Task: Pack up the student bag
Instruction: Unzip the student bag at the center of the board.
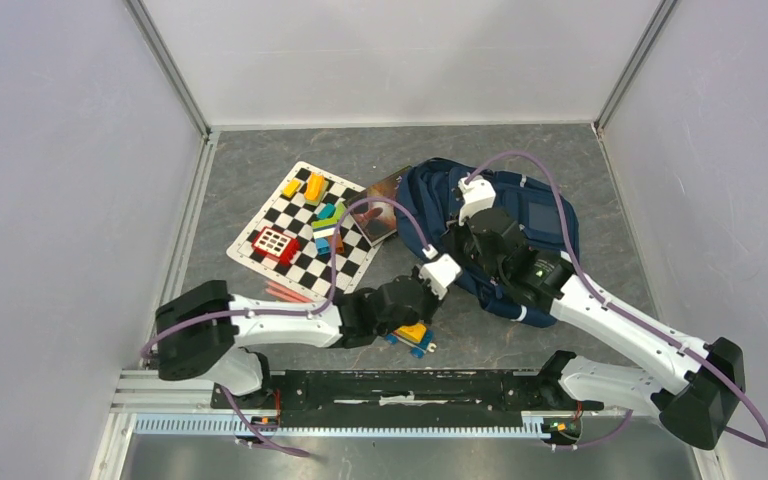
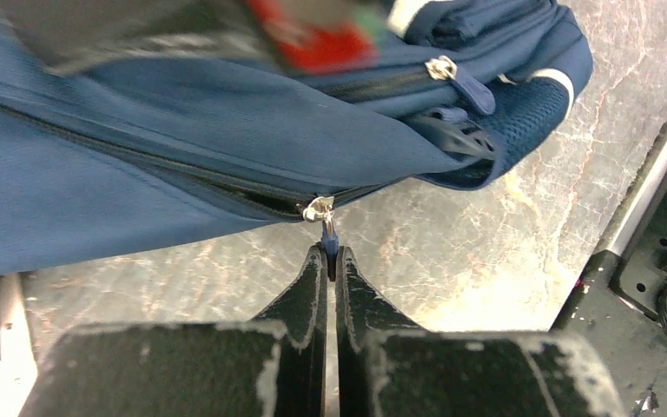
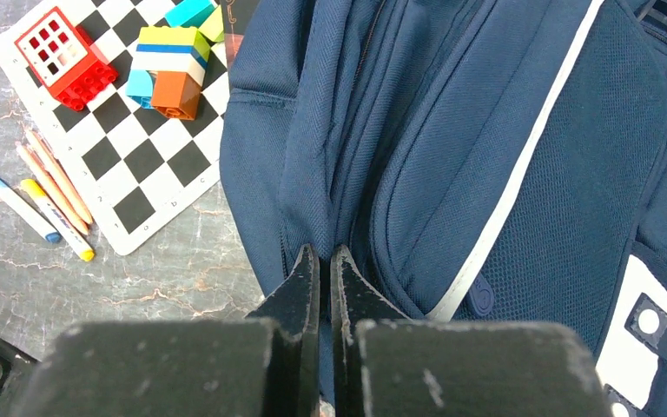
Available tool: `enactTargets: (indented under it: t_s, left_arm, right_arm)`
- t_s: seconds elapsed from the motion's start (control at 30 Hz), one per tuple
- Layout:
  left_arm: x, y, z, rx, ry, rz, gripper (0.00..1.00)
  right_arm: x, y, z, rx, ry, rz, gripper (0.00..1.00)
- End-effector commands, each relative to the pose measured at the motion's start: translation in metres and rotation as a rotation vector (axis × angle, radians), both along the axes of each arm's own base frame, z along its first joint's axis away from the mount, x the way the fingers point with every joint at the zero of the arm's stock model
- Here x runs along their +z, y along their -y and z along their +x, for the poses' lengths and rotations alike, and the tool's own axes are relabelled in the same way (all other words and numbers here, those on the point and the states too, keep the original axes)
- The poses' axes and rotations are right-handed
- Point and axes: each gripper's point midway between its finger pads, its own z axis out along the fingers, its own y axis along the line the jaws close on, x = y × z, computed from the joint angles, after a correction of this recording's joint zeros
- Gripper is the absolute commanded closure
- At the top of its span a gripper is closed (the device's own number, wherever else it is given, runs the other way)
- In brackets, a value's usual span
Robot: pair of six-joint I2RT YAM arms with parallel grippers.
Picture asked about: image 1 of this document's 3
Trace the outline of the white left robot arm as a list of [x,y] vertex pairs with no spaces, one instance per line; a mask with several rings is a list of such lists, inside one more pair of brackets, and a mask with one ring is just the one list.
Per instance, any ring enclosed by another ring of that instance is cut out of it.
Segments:
[[224,280],[211,280],[156,310],[157,334],[147,349],[156,354],[160,379],[206,379],[257,408],[274,394],[258,346],[366,346],[401,327],[430,322],[444,297],[441,284],[416,274],[330,304],[256,300],[231,294]]

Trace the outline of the navy blue student backpack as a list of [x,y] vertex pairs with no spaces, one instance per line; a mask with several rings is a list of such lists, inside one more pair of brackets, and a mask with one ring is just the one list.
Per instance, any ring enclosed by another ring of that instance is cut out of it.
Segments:
[[[458,183],[473,168],[453,160],[435,157],[408,169],[401,175],[396,201],[417,220],[426,240],[440,253],[449,249],[442,236],[450,221],[456,221],[462,207]],[[487,169],[481,176],[495,191],[494,205],[501,207],[522,226],[529,242],[541,249],[565,250],[559,213],[551,187],[519,173]],[[481,309],[501,318],[536,328],[555,325],[548,313],[515,303],[501,283],[493,282],[483,272],[468,267],[455,284],[477,300]]]

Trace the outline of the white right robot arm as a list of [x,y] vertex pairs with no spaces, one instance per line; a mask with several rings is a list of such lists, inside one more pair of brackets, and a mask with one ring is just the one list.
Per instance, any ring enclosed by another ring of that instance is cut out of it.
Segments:
[[733,341],[684,334],[616,301],[569,254],[532,244],[506,211],[490,208],[452,220],[442,236],[455,260],[495,281],[530,313],[546,313],[607,344],[630,367],[557,353],[537,382],[540,400],[562,408],[573,399],[658,418],[684,443],[711,450],[746,390],[744,355]]

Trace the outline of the dark Three Days book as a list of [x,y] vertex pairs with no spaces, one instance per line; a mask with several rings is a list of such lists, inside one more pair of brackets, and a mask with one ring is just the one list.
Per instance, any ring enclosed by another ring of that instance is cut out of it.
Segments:
[[[346,199],[346,206],[367,197],[383,197],[395,200],[398,186],[402,178],[411,170],[411,165],[406,165],[389,176],[366,187],[360,193],[353,194]],[[371,245],[383,242],[387,237],[397,231],[397,218],[395,208],[387,202],[372,201],[354,208],[351,217],[359,227],[362,235]]]

